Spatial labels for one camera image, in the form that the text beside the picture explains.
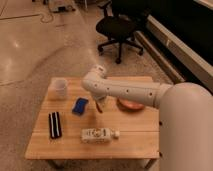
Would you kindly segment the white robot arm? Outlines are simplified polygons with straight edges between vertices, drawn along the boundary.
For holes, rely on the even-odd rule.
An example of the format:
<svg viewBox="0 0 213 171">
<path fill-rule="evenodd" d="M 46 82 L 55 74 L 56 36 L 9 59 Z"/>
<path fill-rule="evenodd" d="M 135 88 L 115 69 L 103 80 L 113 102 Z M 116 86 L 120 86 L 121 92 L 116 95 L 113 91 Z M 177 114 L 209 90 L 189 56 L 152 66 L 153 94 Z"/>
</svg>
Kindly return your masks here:
<svg viewBox="0 0 213 171">
<path fill-rule="evenodd" d="M 99 101 L 122 98 L 159 110 L 160 171 L 213 171 L 213 94 L 190 82 L 112 80 L 96 65 L 82 87 Z"/>
</svg>

